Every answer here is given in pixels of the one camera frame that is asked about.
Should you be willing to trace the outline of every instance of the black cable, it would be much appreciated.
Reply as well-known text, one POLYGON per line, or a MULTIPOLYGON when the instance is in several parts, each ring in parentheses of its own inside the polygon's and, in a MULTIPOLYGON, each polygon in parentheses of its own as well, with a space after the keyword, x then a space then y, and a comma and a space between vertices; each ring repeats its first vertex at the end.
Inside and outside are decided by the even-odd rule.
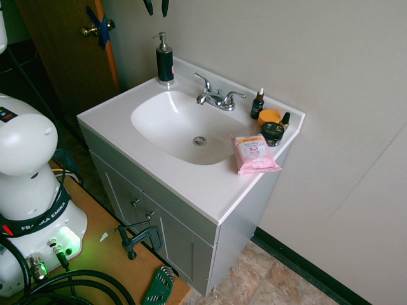
POLYGON ((82 298, 82 297, 71 297, 72 300, 78 301, 78 302, 82 302, 84 305, 93 305, 93 303, 91 303, 90 301, 82 298))
POLYGON ((14 246, 7 238, 0 235, 0 245, 6 247, 7 250, 11 252, 16 258, 18 264, 21 267, 23 272, 23 279, 24 279, 24 292, 28 292, 31 289, 31 275, 30 269, 28 267, 27 261, 24 259, 24 256, 21 252, 14 246))
MULTIPOLYGON (((68 272, 69 271, 69 263, 66 258, 64 251, 57 253, 57 259, 60 262, 61 266, 68 272)), ((72 276, 68 277, 68 281, 72 281, 72 276)), ((71 294, 76 297, 75 288, 71 286, 71 294)))
POLYGON ((39 284, 37 287, 34 287, 31 289, 28 294, 35 294, 39 292, 40 290, 44 289, 45 287, 55 283, 56 281, 63 280, 65 278, 68 278, 70 276, 93 276, 96 278, 100 278, 101 280, 105 280, 108 283, 112 284, 115 288, 117 288, 120 293, 124 296, 126 301, 128 302, 128 305, 135 305, 135 302, 130 295, 130 293, 127 291, 127 289, 118 281, 115 280, 113 277, 100 272, 100 271, 95 271, 95 270, 75 270, 75 271, 70 271, 62 274, 58 274, 54 276, 53 278, 50 278, 43 283, 39 284))
POLYGON ((99 290, 103 291, 104 293, 106 293, 113 300, 113 302, 116 305, 123 305, 123 303, 121 302, 121 300, 118 297, 118 295, 116 294, 116 292, 111 290, 105 284, 99 283, 98 281, 91 281, 91 280, 63 281, 61 283, 56 283, 56 284, 53 284, 53 285, 49 285, 49 287, 47 287, 46 290, 58 290, 58 289, 61 289, 61 288, 68 287, 70 285, 73 285, 73 286, 87 286, 87 287, 93 287, 93 288, 99 289, 99 290))
POLYGON ((23 296, 19 301, 17 301, 16 303, 14 303, 13 305, 23 305, 26 304, 27 301, 33 301, 35 299, 43 299, 43 298, 49 298, 49 299, 60 299, 63 300, 65 302, 68 302, 69 304, 72 305, 77 305, 75 304, 74 301, 71 300, 70 297, 66 297, 64 295, 59 295, 59 294, 34 294, 34 295, 25 295, 23 296))

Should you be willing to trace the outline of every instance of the bathroom vanity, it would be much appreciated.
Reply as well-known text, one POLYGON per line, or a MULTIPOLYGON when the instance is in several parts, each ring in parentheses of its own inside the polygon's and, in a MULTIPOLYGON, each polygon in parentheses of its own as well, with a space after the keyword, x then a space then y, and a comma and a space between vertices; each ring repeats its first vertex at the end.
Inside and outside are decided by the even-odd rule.
MULTIPOLYGON (((207 295, 253 236, 279 173, 237 175, 230 135, 259 133, 250 118, 255 91, 178 58, 174 71, 170 88, 151 79, 78 119, 116 216, 127 225, 150 220, 135 233, 157 226, 158 255, 207 295), (237 97, 233 111, 198 105, 205 82, 196 72, 213 88, 247 98, 237 97), (194 145, 196 137, 206 144, 194 145)), ((265 109, 291 113, 281 144, 272 147, 282 166, 304 114, 264 101, 265 109)))

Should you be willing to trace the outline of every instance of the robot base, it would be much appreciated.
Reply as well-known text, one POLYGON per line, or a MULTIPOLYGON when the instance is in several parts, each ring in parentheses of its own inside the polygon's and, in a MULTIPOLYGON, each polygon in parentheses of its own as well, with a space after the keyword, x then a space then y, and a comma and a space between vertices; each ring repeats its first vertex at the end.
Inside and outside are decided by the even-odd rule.
MULTIPOLYGON (((48 241, 55 243, 67 254, 67 259, 77 256, 82 249, 82 238, 88 221, 80 208, 71 200, 64 213, 44 229, 9 240, 24 257, 39 254, 48 271, 60 265, 48 241)), ((23 274, 16 258, 0 245, 0 297, 9 297, 24 288, 23 274)))

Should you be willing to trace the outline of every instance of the cable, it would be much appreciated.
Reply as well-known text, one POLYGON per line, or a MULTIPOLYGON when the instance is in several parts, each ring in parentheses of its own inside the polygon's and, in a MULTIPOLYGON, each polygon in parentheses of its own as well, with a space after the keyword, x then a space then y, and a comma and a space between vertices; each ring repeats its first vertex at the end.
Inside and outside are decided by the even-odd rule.
POLYGON ((100 278, 102 280, 107 281, 108 283, 112 284, 114 287, 116 287, 121 294, 125 297, 126 301, 129 303, 129 305, 135 305, 135 302, 132 298, 132 296, 128 293, 127 289, 118 281, 112 278, 111 276, 100 272, 100 271, 95 271, 95 270, 75 270, 75 271, 70 271, 62 274, 58 274, 54 276, 53 278, 50 278, 43 282, 42 284, 38 285, 37 287, 34 287, 29 293, 33 294, 37 292, 38 290, 42 289, 43 287, 47 287, 56 281, 63 280, 64 278, 67 278, 69 276, 93 276, 96 278, 100 278))
POLYGON ((113 300, 113 302, 116 305, 123 305, 120 298, 113 290, 111 290, 105 284, 99 283, 98 281, 90 281, 90 280, 63 281, 62 283, 56 283, 56 284, 50 285, 47 288, 47 290, 57 290, 57 289, 68 287, 69 285, 88 286, 88 287, 93 287, 93 288, 99 289, 99 290, 103 291, 104 293, 106 293, 113 300))
POLYGON ((28 267, 27 261, 25 261, 24 256, 20 253, 20 251, 14 246, 7 238, 0 235, 0 245, 3 245, 8 249, 11 254, 14 255, 18 264, 21 267, 23 272, 23 279, 24 279, 24 292, 28 292, 31 289, 31 274, 30 269, 28 267))
POLYGON ((70 297, 65 297, 63 295, 52 294, 52 293, 25 295, 19 301, 14 303, 13 305, 23 305, 23 304, 26 304, 27 301, 31 301, 31 300, 35 300, 35 299, 43 299, 45 297, 50 298, 50 299, 60 299, 60 300, 64 300, 65 302, 68 302, 69 304, 77 305, 73 300, 71 300, 70 297))
POLYGON ((120 301, 120 298, 116 295, 116 293, 113 290, 111 290, 109 287, 105 286, 104 284, 102 284, 98 281, 72 280, 72 281, 63 281, 63 282, 57 283, 60 280, 64 280, 64 279, 70 278, 70 277, 72 278, 74 276, 93 276, 94 278, 104 280, 104 281, 110 283, 111 285, 113 285, 117 290, 119 290, 119 292, 123 295, 123 297, 127 301, 128 305, 135 305, 135 302, 134 302, 132 296, 130 295, 130 293, 119 281, 115 280, 113 277, 111 277, 105 273, 102 273, 100 271, 94 271, 94 270, 75 270, 75 271, 68 271, 66 273, 58 274, 58 275, 54 276, 53 278, 45 280, 43 283, 40 283, 37 287, 34 287, 30 291, 28 291, 28 293, 26 293, 26 295, 23 297, 24 299, 19 300, 18 303, 15 303, 14 305, 26 304, 25 302, 23 302, 23 300, 25 300, 25 301, 31 300, 31 299, 29 299, 29 300, 26 299, 27 296, 35 297, 36 295, 38 295, 39 297, 42 297, 42 295, 44 293, 48 293, 50 290, 56 290, 56 289, 60 289, 60 288, 64 288, 64 287, 70 287, 70 286, 88 286, 88 287, 100 289, 100 290, 106 292, 106 294, 108 296, 110 296, 110 298, 112 298, 112 300, 114 301, 115 304, 122 304, 120 301))
MULTIPOLYGON (((55 178, 61 177, 63 175, 63 173, 58 173, 55 175, 55 178)), ((79 181, 79 178, 74 174, 74 173, 65 173, 66 176, 70 176, 72 177, 78 184, 81 184, 81 182, 79 181)))
POLYGON ((93 303, 89 302, 88 300, 82 298, 82 297, 71 297, 72 300, 82 302, 84 305, 93 305, 93 303))
MULTIPOLYGON (((25 64, 28 64, 29 62, 33 62, 33 61, 35 61, 35 58, 30 59, 30 60, 27 60, 26 62, 23 62, 23 63, 22 63, 22 64, 20 64, 20 65, 25 65, 25 64)), ((7 70, 4 70, 4 71, 1 71, 1 72, 0 72, 0 74, 6 73, 6 72, 9 72, 9 71, 12 71, 12 70, 13 70, 13 68, 10 68, 10 69, 7 69, 7 70)))
MULTIPOLYGON (((68 272, 69 263, 68 263, 68 260, 66 258, 64 251, 62 250, 62 248, 60 246, 56 246, 53 249, 53 251, 55 252, 55 250, 58 251, 58 253, 57 253, 58 261, 60 262, 61 266, 68 272)), ((72 276, 68 277, 68 281, 72 281, 72 276)), ((70 286, 70 288, 71 288, 71 294, 76 297, 76 292, 75 292, 75 288, 73 287, 73 285, 70 286)))

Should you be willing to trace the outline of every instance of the black bottle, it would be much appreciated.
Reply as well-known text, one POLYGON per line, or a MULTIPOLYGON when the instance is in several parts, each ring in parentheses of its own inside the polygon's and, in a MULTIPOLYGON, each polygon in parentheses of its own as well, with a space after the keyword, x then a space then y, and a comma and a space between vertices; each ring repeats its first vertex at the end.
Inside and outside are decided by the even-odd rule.
POLYGON ((155 50, 157 56, 157 68, 158 68, 158 81, 161 85, 172 85, 174 83, 174 64, 172 61, 172 48, 165 43, 166 33, 161 32, 160 46, 155 50))
POLYGON ((257 92, 257 97, 253 100, 252 111, 250 112, 250 117, 252 119, 258 119, 260 111, 263 110, 263 105, 265 101, 263 97, 265 96, 263 88, 257 92))
POLYGON ((280 121, 280 125, 283 126, 284 131, 286 131, 288 126, 290 125, 289 121, 290 121, 290 112, 286 112, 282 117, 282 120, 280 121))

